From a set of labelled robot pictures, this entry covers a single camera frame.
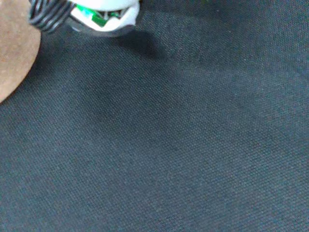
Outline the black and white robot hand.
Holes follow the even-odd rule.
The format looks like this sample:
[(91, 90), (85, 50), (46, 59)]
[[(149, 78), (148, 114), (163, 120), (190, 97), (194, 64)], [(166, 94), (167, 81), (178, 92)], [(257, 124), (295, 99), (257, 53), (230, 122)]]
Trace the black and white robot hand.
[(31, 0), (28, 22), (53, 33), (67, 24), (78, 32), (118, 37), (134, 29), (139, 0)]

